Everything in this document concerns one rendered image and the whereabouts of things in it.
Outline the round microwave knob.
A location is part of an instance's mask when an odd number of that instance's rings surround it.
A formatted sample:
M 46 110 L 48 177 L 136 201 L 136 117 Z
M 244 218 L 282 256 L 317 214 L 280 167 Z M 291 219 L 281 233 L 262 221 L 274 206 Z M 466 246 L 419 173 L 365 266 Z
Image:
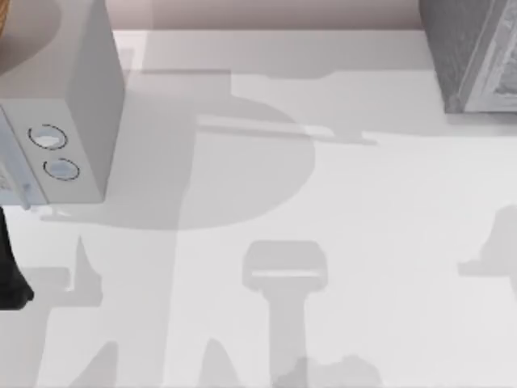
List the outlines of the round microwave knob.
M 33 144 L 44 150 L 59 150 L 68 144 L 68 137 L 63 130 L 52 124 L 32 127 L 27 135 Z
M 60 181 L 74 181 L 80 175 L 80 167 L 67 158 L 56 158 L 43 163 L 45 173 Z

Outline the pale microwave oven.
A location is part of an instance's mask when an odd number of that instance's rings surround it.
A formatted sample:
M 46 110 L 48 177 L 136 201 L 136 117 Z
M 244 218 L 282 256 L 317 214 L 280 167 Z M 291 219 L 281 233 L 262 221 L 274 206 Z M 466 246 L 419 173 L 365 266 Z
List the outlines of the pale microwave oven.
M 104 200 L 124 106 L 124 75 L 106 0 L 8 0 L 0 34 L 0 206 Z M 68 144 L 44 150 L 27 131 L 59 127 Z M 43 163 L 67 158 L 74 181 Z

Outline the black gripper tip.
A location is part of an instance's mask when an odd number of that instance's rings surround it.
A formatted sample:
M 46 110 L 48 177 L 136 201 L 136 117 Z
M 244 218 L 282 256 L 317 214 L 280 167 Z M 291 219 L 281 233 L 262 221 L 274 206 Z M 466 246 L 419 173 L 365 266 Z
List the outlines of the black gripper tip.
M 21 310 L 35 293 L 16 263 L 5 213 L 0 206 L 0 310 Z

